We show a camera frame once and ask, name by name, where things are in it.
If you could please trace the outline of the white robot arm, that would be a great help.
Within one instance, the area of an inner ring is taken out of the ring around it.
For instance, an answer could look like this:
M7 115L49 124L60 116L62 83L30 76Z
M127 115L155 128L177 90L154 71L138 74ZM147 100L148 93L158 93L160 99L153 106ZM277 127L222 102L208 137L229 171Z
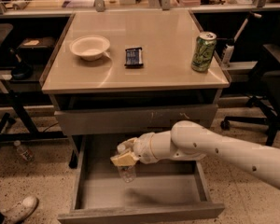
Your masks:
M213 133L188 120L177 122L169 131L144 133L120 143L111 161L118 167L129 167L139 161L192 161L206 155L217 156L280 189L279 148Z

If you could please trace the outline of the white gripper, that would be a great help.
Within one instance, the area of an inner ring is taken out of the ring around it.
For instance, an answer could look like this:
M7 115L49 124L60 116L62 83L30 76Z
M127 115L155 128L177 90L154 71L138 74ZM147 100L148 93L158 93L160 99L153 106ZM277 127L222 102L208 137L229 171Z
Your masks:
M145 133L141 136L130 138L126 147L133 147L133 152L128 150L110 158L115 166L134 166L138 161L144 164L155 163L156 158L151 149L151 139L154 133Z

